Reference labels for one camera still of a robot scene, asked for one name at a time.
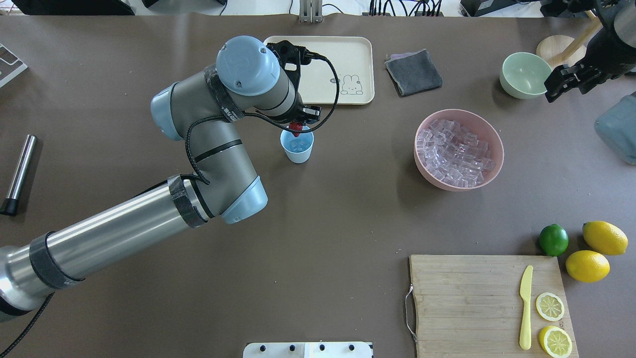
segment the yellow lemon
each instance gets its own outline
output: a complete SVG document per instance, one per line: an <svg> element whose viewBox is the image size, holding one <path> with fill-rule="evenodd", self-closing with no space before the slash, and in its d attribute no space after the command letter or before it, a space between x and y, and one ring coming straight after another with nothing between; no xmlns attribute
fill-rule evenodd
<svg viewBox="0 0 636 358"><path fill-rule="evenodd" d="M561 301L557 295L550 292L540 294L537 297L536 306L539 315L552 322L562 319L565 313L563 301Z"/></svg>
<svg viewBox="0 0 636 358"><path fill-rule="evenodd" d="M572 339L563 329L547 326L539 332L541 348L554 358L566 358L572 353Z"/></svg>
<svg viewBox="0 0 636 358"><path fill-rule="evenodd" d="M604 255L621 255L627 249L627 236L616 226L604 221L583 224L583 239Z"/></svg>
<svg viewBox="0 0 636 358"><path fill-rule="evenodd" d="M598 252L581 250L565 260L565 269L575 280L596 282L609 273L609 262Z"/></svg>

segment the wooden handle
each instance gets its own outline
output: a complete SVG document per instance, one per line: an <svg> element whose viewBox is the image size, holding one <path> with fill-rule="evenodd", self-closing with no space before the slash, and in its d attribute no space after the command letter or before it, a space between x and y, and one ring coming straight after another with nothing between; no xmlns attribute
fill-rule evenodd
<svg viewBox="0 0 636 358"><path fill-rule="evenodd" d="M530 303L523 301L523 318L521 320L521 331L519 332L519 346L528 350L532 345L532 338L530 337Z"/></svg>
<svg viewBox="0 0 636 358"><path fill-rule="evenodd" d="M588 26L588 28L585 29L585 31L583 31L583 33L580 34L579 37L574 39L574 41L572 41L572 43L568 47L566 47L565 50L563 50L563 52L561 53L561 58L569 58L571 55L574 54L574 52L576 52L576 50L583 46L584 43L586 43L592 36L594 36L598 32L598 30L601 30L602 28L603 24L601 24L598 17L593 16L591 18L591 24Z"/></svg>

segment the mint green bowl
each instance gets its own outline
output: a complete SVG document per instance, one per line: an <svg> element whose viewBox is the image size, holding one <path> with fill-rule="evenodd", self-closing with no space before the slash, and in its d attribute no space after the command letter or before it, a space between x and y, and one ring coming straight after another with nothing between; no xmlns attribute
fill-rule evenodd
<svg viewBox="0 0 636 358"><path fill-rule="evenodd" d="M547 92L543 83L551 72L550 65L539 56L528 52L515 52L508 56L501 66L499 81L510 96L530 99Z"/></svg>

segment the lemon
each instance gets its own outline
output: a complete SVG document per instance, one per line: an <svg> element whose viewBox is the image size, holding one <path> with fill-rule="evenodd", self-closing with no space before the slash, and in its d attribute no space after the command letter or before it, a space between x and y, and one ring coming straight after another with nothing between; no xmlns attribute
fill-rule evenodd
<svg viewBox="0 0 636 358"><path fill-rule="evenodd" d="M627 236L616 226L604 221L583 224L583 239L604 255L621 255L627 249Z"/></svg>
<svg viewBox="0 0 636 358"><path fill-rule="evenodd" d="M539 234L539 246L550 256L564 253L569 241L565 229L556 224L544 227Z"/></svg>
<svg viewBox="0 0 636 358"><path fill-rule="evenodd" d="M561 301L557 295L550 292L540 294L537 297L536 306L539 315L552 322L562 319L565 313L563 301Z"/></svg>
<svg viewBox="0 0 636 358"><path fill-rule="evenodd" d="M609 262L598 252L581 250L565 260L565 269L576 280L596 282L609 273Z"/></svg>
<svg viewBox="0 0 636 358"><path fill-rule="evenodd" d="M539 332L541 348L554 358L566 358L572 353L572 340L563 329L547 326Z"/></svg>

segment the knife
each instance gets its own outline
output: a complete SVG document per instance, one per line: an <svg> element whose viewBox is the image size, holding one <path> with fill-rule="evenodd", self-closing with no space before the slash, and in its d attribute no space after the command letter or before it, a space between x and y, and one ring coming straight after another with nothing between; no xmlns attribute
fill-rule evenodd
<svg viewBox="0 0 636 358"><path fill-rule="evenodd" d="M528 265L521 277L521 288L519 296L523 300L523 317L521 319L521 332L519 333L519 346L523 349L530 349L532 339L530 338L530 293L532 292L532 266Z"/></svg>

